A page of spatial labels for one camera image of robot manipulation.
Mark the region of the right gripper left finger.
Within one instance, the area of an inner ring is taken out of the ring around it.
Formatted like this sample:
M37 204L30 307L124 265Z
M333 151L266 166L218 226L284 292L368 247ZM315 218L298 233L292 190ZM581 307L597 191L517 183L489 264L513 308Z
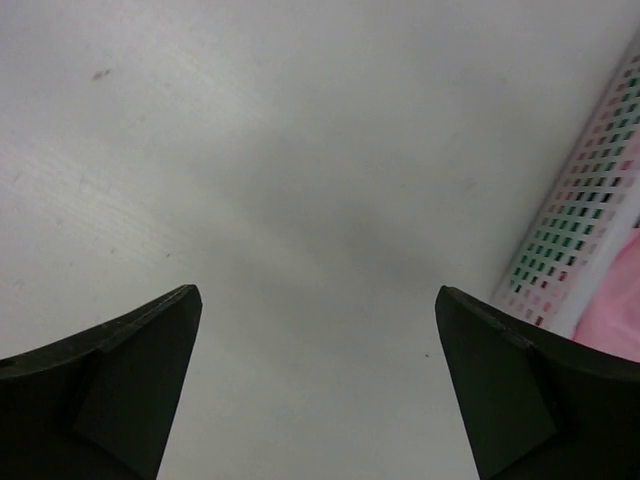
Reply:
M182 285L3 359L2 478L156 478L201 313L198 288Z

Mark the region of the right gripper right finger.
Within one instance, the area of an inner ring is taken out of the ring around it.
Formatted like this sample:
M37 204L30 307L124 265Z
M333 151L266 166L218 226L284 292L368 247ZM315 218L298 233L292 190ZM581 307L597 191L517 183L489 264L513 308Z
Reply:
M438 333L482 479L636 479L639 365L444 286Z

